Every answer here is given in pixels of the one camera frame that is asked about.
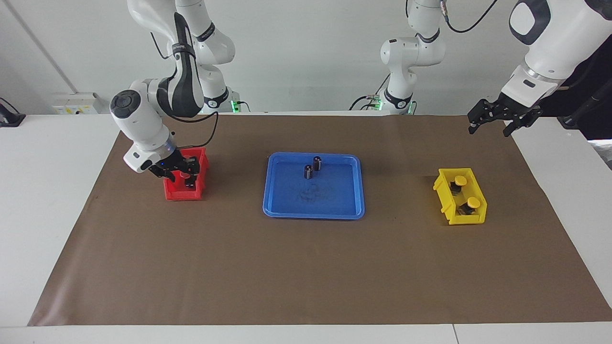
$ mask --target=brown tablecloth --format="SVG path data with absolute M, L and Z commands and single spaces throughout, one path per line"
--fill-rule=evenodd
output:
M 212 120 L 167 124 L 193 144 Z M 131 142 L 120 135 L 29 324 L 612 320 L 502 125 L 470 136 L 467 124 L 222 116 L 204 201 L 177 203 L 161 180 L 123 163 Z M 266 217 L 267 158 L 278 151 L 358 156 L 365 217 Z M 449 226 L 440 213 L 438 168 L 459 167 L 473 168 L 487 198 L 483 225 Z

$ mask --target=white table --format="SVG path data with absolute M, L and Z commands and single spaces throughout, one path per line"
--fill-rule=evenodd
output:
M 612 323 L 25 327 L 117 133 L 109 115 L 29 116 L 17 129 L 0 129 L 1 344 L 612 343 Z M 612 304 L 612 220 L 606 217 L 612 171 L 579 132 L 561 129 L 555 119 L 539 119 L 513 137 Z

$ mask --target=yellow bin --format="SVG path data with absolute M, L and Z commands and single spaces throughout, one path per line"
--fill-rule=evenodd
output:
M 487 201 L 485 200 L 474 172 L 471 168 L 441 168 L 440 175 L 433 184 L 433 190 L 438 192 L 440 203 L 442 204 L 442 212 L 446 215 L 446 219 L 450 225 L 473 225 L 484 223 L 485 215 L 487 214 Z M 465 184 L 461 187 L 461 192 L 453 195 L 450 191 L 450 183 L 456 180 L 458 184 Z M 461 215 L 458 208 L 470 199 L 470 204 L 478 204 L 480 206 L 474 209 L 470 215 Z

